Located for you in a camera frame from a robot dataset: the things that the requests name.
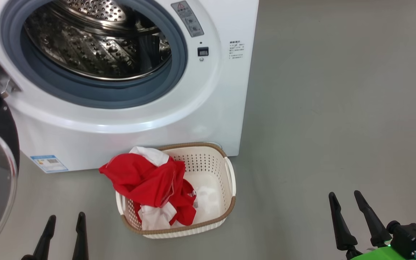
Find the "stainless steel drum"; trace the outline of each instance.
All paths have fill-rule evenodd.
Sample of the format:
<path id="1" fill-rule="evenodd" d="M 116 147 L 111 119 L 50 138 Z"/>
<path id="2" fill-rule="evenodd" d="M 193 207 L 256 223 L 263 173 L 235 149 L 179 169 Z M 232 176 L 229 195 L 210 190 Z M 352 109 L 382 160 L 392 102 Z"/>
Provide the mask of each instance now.
<path id="1" fill-rule="evenodd" d="M 165 36 L 113 0 L 56 0 L 25 21 L 33 44 L 58 66 L 91 79 L 143 78 L 171 56 Z"/>

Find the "blue label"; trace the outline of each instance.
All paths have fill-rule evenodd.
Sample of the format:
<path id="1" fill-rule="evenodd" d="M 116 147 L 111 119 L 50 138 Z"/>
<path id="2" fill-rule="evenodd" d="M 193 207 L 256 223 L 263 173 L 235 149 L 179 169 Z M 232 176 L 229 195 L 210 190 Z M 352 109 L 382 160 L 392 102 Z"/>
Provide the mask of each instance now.
<path id="1" fill-rule="evenodd" d="M 45 173 L 66 172 L 68 169 L 55 155 L 30 156 L 31 160 Z"/>

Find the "warning label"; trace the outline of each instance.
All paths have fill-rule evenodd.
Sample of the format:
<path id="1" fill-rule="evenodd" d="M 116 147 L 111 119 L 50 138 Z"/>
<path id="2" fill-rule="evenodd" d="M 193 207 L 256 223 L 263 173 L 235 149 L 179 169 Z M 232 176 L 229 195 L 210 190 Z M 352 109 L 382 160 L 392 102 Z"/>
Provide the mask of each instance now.
<path id="1" fill-rule="evenodd" d="M 245 43 L 242 41 L 230 41 L 229 42 L 229 59 L 243 58 L 245 52 Z"/>
<path id="2" fill-rule="evenodd" d="M 192 11 L 192 8 L 190 8 L 186 1 L 172 3 L 171 7 L 173 7 L 176 13 L 178 13 L 179 18 L 184 23 L 191 37 L 201 36 L 205 34 L 203 32 L 202 26 L 198 22 L 197 17 Z"/>

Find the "red cloth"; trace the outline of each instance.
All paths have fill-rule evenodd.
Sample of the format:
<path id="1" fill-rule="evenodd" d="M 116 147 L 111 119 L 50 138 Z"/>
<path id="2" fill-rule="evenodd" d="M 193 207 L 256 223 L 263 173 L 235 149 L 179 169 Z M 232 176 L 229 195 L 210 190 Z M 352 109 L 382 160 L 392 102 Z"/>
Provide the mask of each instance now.
<path id="1" fill-rule="evenodd" d="M 167 163 L 157 167 L 141 155 L 124 153 L 112 158 L 99 172 L 112 181 L 119 194 L 134 202 L 138 219 L 141 204 L 161 208 L 169 201 L 177 211 L 170 224 L 176 220 L 186 226 L 192 224 L 196 196 L 192 185 L 183 179 L 183 161 L 170 157 Z"/>

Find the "basket handle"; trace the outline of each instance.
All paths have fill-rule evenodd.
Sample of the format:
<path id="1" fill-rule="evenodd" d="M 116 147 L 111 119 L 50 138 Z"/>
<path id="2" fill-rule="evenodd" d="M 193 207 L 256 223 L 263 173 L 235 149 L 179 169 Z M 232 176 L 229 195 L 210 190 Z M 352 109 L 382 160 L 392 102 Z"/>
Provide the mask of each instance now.
<path id="1" fill-rule="evenodd" d="M 232 167 L 232 163 L 231 160 L 229 160 L 229 158 L 225 157 L 224 160 L 226 161 L 226 170 L 229 173 L 227 175 L 227 178 L 229 179 L 229 183 L 231 184 L 232 196 L 235 196 L 237 192 L 237 185 L 235 182 L 234 167 Z"/>
<path id="2" fill-rule="evenodd" d="M 118 212 L 120 212 L 120 215 L 124 215 L 123 210 L 124 210 L 124 206 L 122 205 L 121 202 L 121 194 L 119 194 L 117 191 L 115 192 L 115 195 L 117 197 L 117 207 L 118 207 Z"/>

